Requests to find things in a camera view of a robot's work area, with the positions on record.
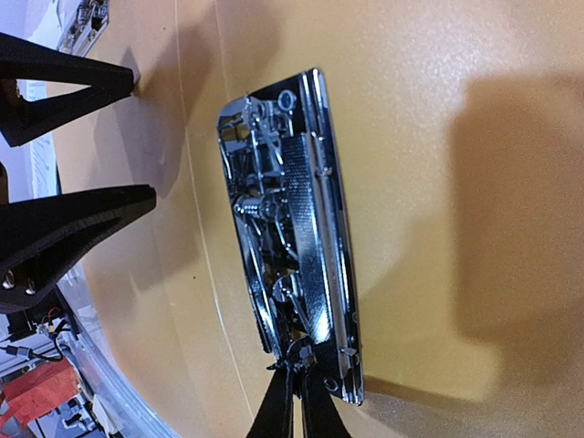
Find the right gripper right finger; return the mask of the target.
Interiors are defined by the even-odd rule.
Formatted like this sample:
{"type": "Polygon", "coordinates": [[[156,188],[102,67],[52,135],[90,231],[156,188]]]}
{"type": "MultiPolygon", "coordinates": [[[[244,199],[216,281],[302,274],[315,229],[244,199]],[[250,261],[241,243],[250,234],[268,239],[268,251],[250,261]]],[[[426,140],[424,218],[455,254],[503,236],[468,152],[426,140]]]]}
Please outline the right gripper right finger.
{"type": "Polygon", "coordinates": [[[339,412],[315,366],[299,372],[303,434],[307,438],[350,438],[339,412]]]}

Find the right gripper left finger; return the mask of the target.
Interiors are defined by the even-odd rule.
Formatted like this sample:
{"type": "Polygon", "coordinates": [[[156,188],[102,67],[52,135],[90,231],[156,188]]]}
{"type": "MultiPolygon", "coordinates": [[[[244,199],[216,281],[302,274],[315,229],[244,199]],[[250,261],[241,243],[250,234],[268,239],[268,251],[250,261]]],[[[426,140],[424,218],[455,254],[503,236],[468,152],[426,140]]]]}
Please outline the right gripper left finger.
{"type": "Polygon", "coordinates": [[[294,389],[294,368],[287,364],[275,369],[247,438],[293,436],[294,389]]]}

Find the chrome folder spring clip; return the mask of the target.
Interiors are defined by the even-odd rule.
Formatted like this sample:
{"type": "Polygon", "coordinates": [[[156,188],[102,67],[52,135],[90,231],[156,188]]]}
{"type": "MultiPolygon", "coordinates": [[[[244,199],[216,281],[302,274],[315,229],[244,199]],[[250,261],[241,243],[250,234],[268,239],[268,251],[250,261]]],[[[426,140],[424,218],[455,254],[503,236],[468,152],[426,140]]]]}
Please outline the chrome folder spring clip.
{"type": "Polygon", "coordinates": [[[364,399],[356,279],[336,136],[320,69],[246,94],[216,122],[263,349],[307,341],[326,388],[364,399]]]}

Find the orange file folder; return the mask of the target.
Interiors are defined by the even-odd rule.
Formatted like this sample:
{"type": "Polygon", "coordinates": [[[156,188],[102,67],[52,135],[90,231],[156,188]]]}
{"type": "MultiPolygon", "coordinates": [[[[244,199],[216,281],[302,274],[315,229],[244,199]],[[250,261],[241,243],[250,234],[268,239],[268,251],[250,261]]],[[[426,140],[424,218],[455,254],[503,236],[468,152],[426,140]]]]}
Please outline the orange file folder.
{"type": "Polygon", "coordinates": [[[156,209],[84,259],[113,356],[181,437],[243,437],[263,352],[225,189],[226,103],[317,67],[349,215],[356,437],[583,434],[580,1],[114,1],[136,94],[56,130],[67,192],[156,209]]]}

